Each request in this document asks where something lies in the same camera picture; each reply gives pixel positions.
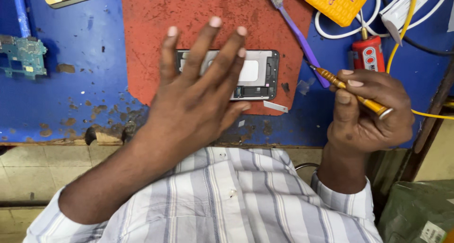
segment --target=striped shirt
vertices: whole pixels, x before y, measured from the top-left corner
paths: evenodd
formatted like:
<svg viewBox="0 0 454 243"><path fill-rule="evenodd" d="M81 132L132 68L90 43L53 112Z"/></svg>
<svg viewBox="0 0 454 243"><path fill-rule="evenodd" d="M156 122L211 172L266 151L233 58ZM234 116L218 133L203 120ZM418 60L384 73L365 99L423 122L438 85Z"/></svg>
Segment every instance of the striped shirt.
<svg viewBox="0 0 454 243"><path fill-rule="evenodd" d="M309 186L280 149L201 149L99 224L62 214L60 191L25 243L382 242L369 182L357 194L340 194L315 171Z"/></svg>

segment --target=shirt button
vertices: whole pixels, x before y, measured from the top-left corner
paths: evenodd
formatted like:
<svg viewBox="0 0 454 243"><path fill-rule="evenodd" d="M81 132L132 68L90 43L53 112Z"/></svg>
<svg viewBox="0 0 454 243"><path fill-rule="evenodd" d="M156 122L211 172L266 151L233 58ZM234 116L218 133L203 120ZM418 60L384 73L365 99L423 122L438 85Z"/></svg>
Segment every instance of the shirt button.
<svg viewBox="0 0 454 243"><path fill-rule="evenodd" d="M236 196L236 190L231 190L228 195L230 196L230 198L232 197L235 197Z"/></svg>

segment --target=fingernail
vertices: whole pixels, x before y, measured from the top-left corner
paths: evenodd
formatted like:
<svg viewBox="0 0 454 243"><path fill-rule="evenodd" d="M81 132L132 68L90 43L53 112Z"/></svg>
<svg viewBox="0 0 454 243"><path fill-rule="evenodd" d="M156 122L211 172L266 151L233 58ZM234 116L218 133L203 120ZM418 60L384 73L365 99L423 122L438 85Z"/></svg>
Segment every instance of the fingernail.
<svg viewBox="0 0 454 243"><path fill-rule="evenodd" d="M364 85L364 83L354 81L354 80L348 80L348 84L353 87L361 87Z"/></svg>
<svg viewBox="0 0 454 243"><path fill-rule="evenodd" d="M341 71L343 74L353 74L354 73L354 71L346 70L346 69L342 69Z"/></svg>
<svg viewBox="0 0 454 243"><path fill-rule="evenodd" d="M221 18L219 18L217 16L213 16L210 19L210 26L212 26L213 28L219 28L221 26L222 22L223 22L223 20L221 20Z"/></svg>
<svg viewBox="0 0 454 243"><path fill-rule="evenodd" d="M249 109L251 109L251 104L247 104L246 106L244 106L241 111L246 111L246 110L249 110Z"/></svg>
<svg viewBox="0 0 454 243"><path fill-rule="evenodd" d="M350 103L351 97L348 94L338 91L336 96L337 96L337 101L339 101L339 103L341 103L341 104Z"/></svg>
<svg viewBox="0 0 454 243"><path fill-rule="evenodd" d="M167 36L169 36L169 37L176 36L177 34L178 34L178 28L175 26L170 27L169 30L167 31Z"/></svg>
<svg viewBox="0 0 454 243"><path fill-rule="evenodd" d="M238 57L240 57L240 58L246 57L246 49L240 48L240 49L238 50Z"/></svg>
<svg viewBox="0 0 454 243"><path fill-rule="evenodd" d="M236 31L238 32L238 34L242 35L242 36L246 36L247 34L247 29L243 26L239 26Z"/></svg>

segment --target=purple toothbrush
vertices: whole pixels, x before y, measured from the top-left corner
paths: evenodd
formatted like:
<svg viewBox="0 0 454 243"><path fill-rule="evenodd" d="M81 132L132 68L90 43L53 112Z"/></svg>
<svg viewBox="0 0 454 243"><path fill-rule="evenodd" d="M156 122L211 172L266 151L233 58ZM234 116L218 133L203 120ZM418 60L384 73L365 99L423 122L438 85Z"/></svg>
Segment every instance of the purple toothbrush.
<svg viewBox="0 0 454 243"><path fill-rule="evenodd" d="M303 33L301 33L301 31L298 29L298 27L295 25L293 20L290 18L290 16L285 11L284 0L271 0L271 2L273 3L274 7L281 12L282 16L284 16L284 19L286 20L287 24L290 26L290 29L292 29L293 33L297 37L298 43L300 44L301 48L303 49L304 55L306 55L307 60L309 60L309 62L312 65L314 65L316 67L320 67L317 59L315 58L314 53L312 52L312 49L310 48L309 44L307 43L306 38L303 36ZM323 86L323 88L328 88L330 86L330 83L325 78L323 78L320 74L315 73L315 76L318 78L318 80L320 81L321 86Z"/></svg>

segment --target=blue table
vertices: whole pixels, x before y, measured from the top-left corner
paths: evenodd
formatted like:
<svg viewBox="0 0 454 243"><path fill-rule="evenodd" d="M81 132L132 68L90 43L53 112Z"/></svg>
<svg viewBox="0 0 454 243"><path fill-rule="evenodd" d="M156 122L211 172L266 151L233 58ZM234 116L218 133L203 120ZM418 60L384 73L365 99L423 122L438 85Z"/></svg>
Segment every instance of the blue table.
<svg viewBox="0 0 454 243"><path fill-rule="evenodd" d="M430 0L415 15L419 19L438 0ZM453 0L407 35L434 49L451 50L454 34L446 33ZM129 121L143 122L147 107L128 93L121 0L89 0L61 9L50 8L44 0L26 0L30 7L32 35L48 48L45 63L47 77L30 81L16 74L0 74L0 144L84 144L85 133L95 131L120 138ZM372 14L375 0L364 7L366 18ZM0 34L20 35L13 0L0 0ZM321 17L321 25L332 34L357 28L340 28ZM374 24L376 31L384 32ZM360 39L359 34L344 39L322 39L313 24L307 35L322 67L337 72L348 68L347 50ZM383 39L385 60L394 41ZM406 43L394 58L391 74L400 79L412 99L412 107L426 111L442 80L450 58L420 51ZM58 63L74 65L74 74L58 73ZM299 80L308 81L313 72L302 65ZM318 82L307 95L298 91L289 113L282 116L243 115L245 127L237 122L222 136L218 145L307 146L321 147L332 121L334 95ZM417 116L412 140L420 128Z"/></svg>

